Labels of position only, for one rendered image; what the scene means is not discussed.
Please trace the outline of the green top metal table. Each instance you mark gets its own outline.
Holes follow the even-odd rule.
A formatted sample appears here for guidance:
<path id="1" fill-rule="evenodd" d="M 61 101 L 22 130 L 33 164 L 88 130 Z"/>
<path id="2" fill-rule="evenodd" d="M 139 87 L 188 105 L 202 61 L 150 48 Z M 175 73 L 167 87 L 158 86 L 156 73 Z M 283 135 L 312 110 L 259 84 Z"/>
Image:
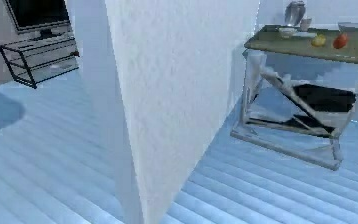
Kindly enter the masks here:
<path id="1" fill-rule="evenodd" d="M 318 166 L 336 170 L 339 139 L 358 106 L 358 32 L 335 49 L 340 30 L 310 28 L 313 38 L 282 38 L 266 25 L 245 44 L 246 71 L 239 118 L 231 135 Z"/>

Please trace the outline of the grey metal kettle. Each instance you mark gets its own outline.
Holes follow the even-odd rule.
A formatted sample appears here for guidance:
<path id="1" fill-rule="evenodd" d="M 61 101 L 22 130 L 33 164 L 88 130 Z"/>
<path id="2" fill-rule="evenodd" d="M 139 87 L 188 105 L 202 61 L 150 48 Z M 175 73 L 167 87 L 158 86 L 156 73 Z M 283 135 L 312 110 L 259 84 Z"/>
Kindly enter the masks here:
<path id="1" fill-rule="evenodd" d="M 302 0 L 292 1 L 285 9 L 285 25 L 297 26 L 304 17 L 306 8 Z"/>

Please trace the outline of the grey cup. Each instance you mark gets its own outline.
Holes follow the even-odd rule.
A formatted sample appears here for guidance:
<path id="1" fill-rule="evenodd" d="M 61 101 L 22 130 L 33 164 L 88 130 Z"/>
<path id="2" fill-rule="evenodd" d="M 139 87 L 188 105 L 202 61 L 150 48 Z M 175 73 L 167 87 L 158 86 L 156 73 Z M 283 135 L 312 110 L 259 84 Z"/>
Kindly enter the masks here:
<path id="1" fill-rule="evenodd" d="M 302 32 L 307 32 L 310 25 L 311 25 L 312 19 L 311 18 L 304 18 L 300 22 L 300 30 Z"/>

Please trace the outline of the yellow apple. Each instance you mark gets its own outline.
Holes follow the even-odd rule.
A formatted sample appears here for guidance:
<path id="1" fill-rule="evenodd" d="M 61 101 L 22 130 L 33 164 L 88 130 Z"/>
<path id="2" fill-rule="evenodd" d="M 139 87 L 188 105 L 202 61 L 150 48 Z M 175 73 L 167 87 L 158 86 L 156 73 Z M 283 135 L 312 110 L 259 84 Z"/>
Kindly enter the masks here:
<path id="1" fill-rule="evenodd" d="M 323 34 L 319 34 L 311 40 L 311 45 L 314 47 L 322 47 L 325 45 L 325 43 L 326 37 Z"/>

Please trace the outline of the black television set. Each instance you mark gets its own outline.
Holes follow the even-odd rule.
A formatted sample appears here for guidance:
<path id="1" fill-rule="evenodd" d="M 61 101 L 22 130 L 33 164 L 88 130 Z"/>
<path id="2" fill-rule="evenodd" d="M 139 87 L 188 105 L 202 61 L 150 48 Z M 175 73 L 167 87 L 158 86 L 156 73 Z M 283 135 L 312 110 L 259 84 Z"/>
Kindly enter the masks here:
<path id="1" fill-rule="evenodd" d="M 59 36 L 53 28 L 69 26 L 65 0 L 2 0 L 17 34 L 39 32 L 35 40 Z"/>

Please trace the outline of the red tomato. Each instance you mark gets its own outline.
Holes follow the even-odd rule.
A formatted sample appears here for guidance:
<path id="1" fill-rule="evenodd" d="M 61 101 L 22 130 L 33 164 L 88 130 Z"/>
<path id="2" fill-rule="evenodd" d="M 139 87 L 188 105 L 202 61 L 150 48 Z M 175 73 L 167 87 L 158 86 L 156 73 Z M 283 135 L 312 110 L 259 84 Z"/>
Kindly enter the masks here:
<path id="1" fill-rule="evenodd" d="M 334 41 L 332 46 L 335 49 L 343 48 L 348 42 L 348 35 L 346 33 L 340 34 Z"/>

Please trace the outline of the grey glass bowl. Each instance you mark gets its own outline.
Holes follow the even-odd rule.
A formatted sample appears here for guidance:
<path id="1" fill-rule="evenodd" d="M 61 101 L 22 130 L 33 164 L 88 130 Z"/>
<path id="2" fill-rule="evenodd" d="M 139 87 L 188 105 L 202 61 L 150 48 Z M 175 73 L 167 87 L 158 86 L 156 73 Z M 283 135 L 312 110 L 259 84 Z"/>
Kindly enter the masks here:
<path id="1" fill-rule="evenodd" d="M 338 28 L 341 32 L 358 32 L 358 23 L 339 22 Z"/>

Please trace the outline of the black frame glass television stand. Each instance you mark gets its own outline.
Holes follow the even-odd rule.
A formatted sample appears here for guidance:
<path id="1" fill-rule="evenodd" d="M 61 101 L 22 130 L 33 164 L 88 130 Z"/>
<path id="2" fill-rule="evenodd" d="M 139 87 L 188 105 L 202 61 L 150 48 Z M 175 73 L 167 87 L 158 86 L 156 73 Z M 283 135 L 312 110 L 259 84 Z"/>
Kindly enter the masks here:
<path id="1" fill-rule="evenodd" d="M 33 89 L 78 68 L 79 52 L 75 38 L 69 34 L 2 44 L 0 53 L 13 80 Z"/>

